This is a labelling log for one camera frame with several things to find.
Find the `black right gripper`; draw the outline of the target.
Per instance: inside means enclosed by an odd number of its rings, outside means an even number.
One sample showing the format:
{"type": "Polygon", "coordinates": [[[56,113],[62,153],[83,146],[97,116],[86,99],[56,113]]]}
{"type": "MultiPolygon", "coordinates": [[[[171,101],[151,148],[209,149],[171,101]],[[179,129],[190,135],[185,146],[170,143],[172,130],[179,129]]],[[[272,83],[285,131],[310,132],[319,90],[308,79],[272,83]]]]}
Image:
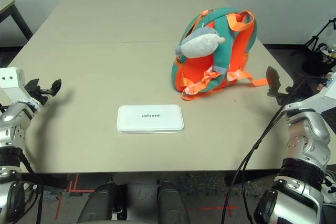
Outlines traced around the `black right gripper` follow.
{"type": "Polygon", "coordinates": [[[266,79],[269,86],[267,95],[275,98],[278,105],[282,105],[286,100],[286,94],[278,92],[279,90],[279,75],[276,69],[269,66],[266,71],[266,79]]]}

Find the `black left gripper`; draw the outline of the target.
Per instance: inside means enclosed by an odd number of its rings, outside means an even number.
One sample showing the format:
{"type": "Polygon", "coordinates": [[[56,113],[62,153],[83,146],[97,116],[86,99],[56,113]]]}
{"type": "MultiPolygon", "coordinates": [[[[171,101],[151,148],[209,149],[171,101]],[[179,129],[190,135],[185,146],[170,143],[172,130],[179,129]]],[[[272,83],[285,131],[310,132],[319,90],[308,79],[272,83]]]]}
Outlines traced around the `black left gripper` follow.
{"type": "Polygon", "coordinates": [[[29,95],[37,100],[41,105],[45,105],[45,103],[48,101],[48,95],[49,96],[55,96],[60,88],[62,81],[61,79],[55,80],[54,83],[51,86],[51,90],[48,89],[40,89],[40,86],[38,85],[39,79],[33,79],[30,80],[25,85],[25,90],[29,93],[29,95]]]}

